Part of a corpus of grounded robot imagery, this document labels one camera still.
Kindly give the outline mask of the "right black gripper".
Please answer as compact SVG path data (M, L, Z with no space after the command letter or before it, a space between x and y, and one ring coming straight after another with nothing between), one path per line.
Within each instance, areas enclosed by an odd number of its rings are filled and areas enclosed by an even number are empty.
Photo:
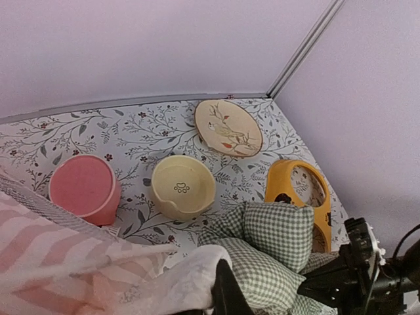
M418 230L415 226L403 236L383 266L357 263L349 241L340 247L336 259L305 274L298 295L336 308L338 314L404 314L404 295L419 291L419 243L402 256L398 253Z

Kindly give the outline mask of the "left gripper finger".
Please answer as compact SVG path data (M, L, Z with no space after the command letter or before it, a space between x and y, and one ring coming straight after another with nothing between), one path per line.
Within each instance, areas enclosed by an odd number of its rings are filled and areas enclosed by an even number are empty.
M236 281L230 265L224 259L217 263L213 286L213 314L246 315L253 314Z

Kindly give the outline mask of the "green checkered cushion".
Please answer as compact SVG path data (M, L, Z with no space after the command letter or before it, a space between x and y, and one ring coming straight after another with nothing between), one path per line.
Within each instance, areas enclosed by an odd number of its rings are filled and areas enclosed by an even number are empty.
M314 210L284 202L243 202L203 227L198 244L224 247L249 306L262 314L320 314L299 295L304 273L333 259L312 252Z

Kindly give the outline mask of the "pink striped pet tent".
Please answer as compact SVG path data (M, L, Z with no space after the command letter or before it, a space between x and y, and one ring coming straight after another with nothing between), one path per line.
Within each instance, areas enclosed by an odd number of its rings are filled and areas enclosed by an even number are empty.
M2 314L174 314L215 306L218 245L165 269L175 246L139 245L53 205L1 173Z

